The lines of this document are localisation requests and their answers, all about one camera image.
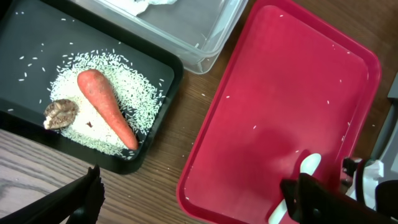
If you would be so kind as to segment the white plastic spoon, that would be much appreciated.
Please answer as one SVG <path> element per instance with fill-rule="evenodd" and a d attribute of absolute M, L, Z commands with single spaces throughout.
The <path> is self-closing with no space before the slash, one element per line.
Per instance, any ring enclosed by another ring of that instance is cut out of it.
<path fill-rule="evenodd" d="M 318 165 L 320 164 L 322 156 L 318 153 L 311 154 L 307 156 L 300 165 L 300 173 L 306 173 L 308 175 L 313 175 L 316 171 Z M 268 218 L 268 224 L 279 224 L 283 219 L 285 213 L 287 212 L 287 205 L 283 199 L 278 206 L 271 213 Z"/>

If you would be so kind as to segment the brown food scrap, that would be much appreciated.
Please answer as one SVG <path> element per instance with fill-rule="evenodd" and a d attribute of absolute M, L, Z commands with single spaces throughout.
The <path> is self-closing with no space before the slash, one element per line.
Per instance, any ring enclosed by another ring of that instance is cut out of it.
<path fill-rule="evenodd" d="M 78 105 L 68 99 L 55 100 L 45 111 L 45 129 L 61 129 L 71 125 L 78 112 Z"/>

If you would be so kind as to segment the white tissue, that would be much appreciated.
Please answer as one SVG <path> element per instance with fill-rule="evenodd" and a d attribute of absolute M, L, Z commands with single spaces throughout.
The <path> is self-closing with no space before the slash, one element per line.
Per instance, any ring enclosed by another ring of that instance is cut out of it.
<path fill-rule="evenodd" d="M 177 0 L 105 0 L 108 5 L 115 6 L 136 16 L 144 12 L 150 5 L 174 4 Z"/>

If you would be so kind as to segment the red serving tray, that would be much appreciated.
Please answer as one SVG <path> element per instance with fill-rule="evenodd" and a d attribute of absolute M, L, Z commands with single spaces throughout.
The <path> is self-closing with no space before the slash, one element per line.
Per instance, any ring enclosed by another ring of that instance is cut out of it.
<path fill-rule="evenodd" d="M 283 178 L 318 153 L 340 184 L 381 80 L 376 55 L 293 1 L 257 1 L 177 187 L 182 210 L 214 223 L 266 223 Z"/>

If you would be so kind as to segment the orange carrot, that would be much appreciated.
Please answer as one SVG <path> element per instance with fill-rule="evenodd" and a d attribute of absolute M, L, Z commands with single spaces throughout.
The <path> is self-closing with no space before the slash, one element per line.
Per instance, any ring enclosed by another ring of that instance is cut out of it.
<path fill-rule="evenodd" d="M 137 150 L 138 140 L 119 109 L 108 79 L 98 70 L 92 69 L 79 73 L 77 84 L 85 98 L 124 145 L 130 150 Z"/>

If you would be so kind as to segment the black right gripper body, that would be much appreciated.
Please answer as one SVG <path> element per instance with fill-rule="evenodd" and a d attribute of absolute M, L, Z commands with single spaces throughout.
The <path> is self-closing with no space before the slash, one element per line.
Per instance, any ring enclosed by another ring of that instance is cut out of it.
<path fill-rule="evenodd" d="M 364 160 L 355 157 L 344 158 L 341 173 L 343 177 L 340 179 L 340 193 L 348 196 L 354 193 L 355 199 L 363 199 Z"/>

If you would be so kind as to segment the grey dishwasher rack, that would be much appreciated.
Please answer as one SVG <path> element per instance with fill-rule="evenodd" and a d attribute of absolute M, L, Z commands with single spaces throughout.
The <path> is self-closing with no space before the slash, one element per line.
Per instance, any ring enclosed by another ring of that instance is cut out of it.
<path fill-rule="evenodd" d="M 392 104 L 371 153 L 372 159 L 384 164 L 384 177 L 380 182 L 397 180 L 397 75 L 387 98 Z"/>

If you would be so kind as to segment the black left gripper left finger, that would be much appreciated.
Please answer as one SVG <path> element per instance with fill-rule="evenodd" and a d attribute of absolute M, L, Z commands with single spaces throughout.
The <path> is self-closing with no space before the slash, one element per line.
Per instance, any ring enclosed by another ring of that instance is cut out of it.
<path fill-rule="evenodd" d="M 28 206 L 1 218 L 1 224 L 96 223 L 104 203 L 104 184 L 98 165 L 86 175 Z"/>

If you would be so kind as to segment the clear plastic bin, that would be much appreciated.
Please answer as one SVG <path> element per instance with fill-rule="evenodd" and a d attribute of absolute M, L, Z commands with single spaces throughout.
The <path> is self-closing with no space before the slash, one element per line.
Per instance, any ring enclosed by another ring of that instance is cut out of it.
<path fill-rule="evenodd" d="M 76 4 L 176 55 L 186 70 L 201 75 L 216 62 L 247 0 L 177 0 L 150 5 L 133 16 L 105 1 Z"/>

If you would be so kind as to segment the black tray bin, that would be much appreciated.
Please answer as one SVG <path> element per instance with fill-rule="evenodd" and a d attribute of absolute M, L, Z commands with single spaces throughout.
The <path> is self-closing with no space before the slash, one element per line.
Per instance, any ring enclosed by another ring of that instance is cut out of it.
<path fill-rule="evenodd" d="M 151 82 L 163 85 L 162 104 L 134 156 L 109 156 L 43 126 L 50 82 L 68 57 L 115 50 Z M 142 165 L 183 77 L 170 52 L 71 1 L 1 3 L 1 128 L 117 174 Z"/>

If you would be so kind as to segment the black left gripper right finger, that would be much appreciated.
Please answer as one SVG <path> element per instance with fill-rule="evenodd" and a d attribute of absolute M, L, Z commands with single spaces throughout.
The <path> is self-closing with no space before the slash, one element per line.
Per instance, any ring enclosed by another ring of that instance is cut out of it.
<path fill-rule="evenodd" d="M 298 179 L 283 179 L 280 189 L 287 213 L 300 224 L 383 224 L 392 218 L 378 213 L 337 191 L 330 191 L 316 178 L 300 174 Z"/>

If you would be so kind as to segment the white rice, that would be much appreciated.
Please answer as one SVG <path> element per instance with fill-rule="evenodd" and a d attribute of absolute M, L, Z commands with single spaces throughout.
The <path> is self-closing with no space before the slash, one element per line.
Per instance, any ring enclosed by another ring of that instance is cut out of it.
<path fill-rule="evenodd" d="M 134 156 L 136 152 L 122 143 L 80 91 L 77 76 L 90 69 L 100 71 L 109 80 L 119 109 L 139 142 L 138 136 L 149 131 L 160 110 L 162 83 L 151 82 L 115 50 L 89 50 L 68 57 L 57 67 L 57 76 L 50 82 L 50 103 L 68 99 L 78 105 L 74 122 L 60 129 L 59 134 L 109 156 L 121 156 L 125 152 Z"/>

